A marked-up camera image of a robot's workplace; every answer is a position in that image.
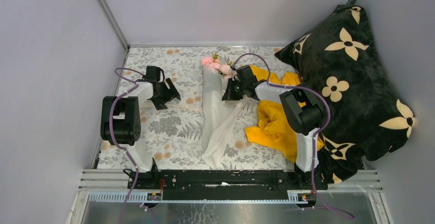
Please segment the pink fake flower stem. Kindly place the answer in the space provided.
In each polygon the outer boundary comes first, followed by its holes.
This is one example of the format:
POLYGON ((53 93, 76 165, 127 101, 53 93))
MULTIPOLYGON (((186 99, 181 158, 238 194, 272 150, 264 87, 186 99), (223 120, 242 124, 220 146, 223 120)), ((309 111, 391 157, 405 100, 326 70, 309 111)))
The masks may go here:
POLYGON ((214 55, 209 56, 209 57, 204 57, 201 60, 201 65, 205 66, 205 67, 210 67, 209 65, 210 65, 211 62, 213 62, 214 59, 218 59, 219 60, 219 56, 217 54, 214 54, 214 55))
POLYGON ((221 64, 220 64, 220 61, 219 61, 218 59, 214 59, 213 62, 211 62, 209 66, 210 66, 211 68, 217 70, 217 72, 218 72, 219 74, 222 74, 222 71, 221 71, 221 64))
POLYGON ((231 67, 231 63, 228 62, 219 66, 219 72, 224 79, 232 79, 236 74, 236 71, 231 67))

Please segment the white wrapping paper sheet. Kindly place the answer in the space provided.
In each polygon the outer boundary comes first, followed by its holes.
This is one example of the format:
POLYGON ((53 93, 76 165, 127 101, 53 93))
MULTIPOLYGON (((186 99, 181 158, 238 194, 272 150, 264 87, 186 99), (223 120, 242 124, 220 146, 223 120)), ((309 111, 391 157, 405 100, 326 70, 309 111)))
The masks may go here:
POLYGON ((203 67, 203 134, 202 159, 212 169, 221 166, 224 151, 233 137, 233 127, 247 99, 225 105, 223 89, 227 81, 216 69, 203 67))

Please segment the cream printed ribbon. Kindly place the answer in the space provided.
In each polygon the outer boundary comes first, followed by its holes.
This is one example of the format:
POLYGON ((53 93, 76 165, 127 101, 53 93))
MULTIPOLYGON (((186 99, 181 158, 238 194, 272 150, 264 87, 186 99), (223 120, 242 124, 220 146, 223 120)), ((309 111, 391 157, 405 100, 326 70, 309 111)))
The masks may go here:
POLYGON ((163 109, 157 109, 151 101, 146 101, 143 102, 142 104, 139 104, 139 108, 140 109, 149 108, 158 111, 180 109, 180 110, 193 111, 197 113, 206 113, 206 114, 211 114, 212 116, 217 116, 217 115, 229 115, 233 111, 238 113, 246 105, 246 102, 247 99, 243 98, 240 101, 220 101, 212 104, 202 104, 201 107, 183 106, 179 104, 164 104, 163 109))

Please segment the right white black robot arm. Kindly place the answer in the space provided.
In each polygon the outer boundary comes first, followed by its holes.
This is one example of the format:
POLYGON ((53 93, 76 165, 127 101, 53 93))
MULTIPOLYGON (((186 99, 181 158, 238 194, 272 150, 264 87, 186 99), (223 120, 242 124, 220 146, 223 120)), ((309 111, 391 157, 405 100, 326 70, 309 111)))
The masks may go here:
POLYGON ((294 175, 297 187, 307 189, 314 183, 312 171, 318 166, 318 134, 329 124, 330 109, 315 91, 303 85, 282 85, 270 78, 258 79, 253 69, 230 67, 223 101, 236 101, 243 97, 280 104, 290 128, 295 132, 297 155, 294 175))

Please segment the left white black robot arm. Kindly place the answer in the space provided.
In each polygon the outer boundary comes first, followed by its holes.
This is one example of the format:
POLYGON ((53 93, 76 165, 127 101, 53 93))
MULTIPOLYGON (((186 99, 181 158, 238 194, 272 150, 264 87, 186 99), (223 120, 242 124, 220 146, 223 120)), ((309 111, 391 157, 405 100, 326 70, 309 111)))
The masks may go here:
POLYGON ((147 66, 145 73, 137 71, 137 79, 122 75, 133 69, 121 67, 115 74, 131 84, 131 87, 117 96, 105 96, 102 102, 100 135, 119 150, 125 152, 132 163, 127 170, 129 177, 139 181, 144 187, 152 189, 159 183, 159 175, 154 158, 145 152, 139 143, 142 134, 140 106, 150 103, 156 110, 166 110, 167 103, 180 99, 181 95, 172 80, 165 77, 165 72, 157 66, 147 66))

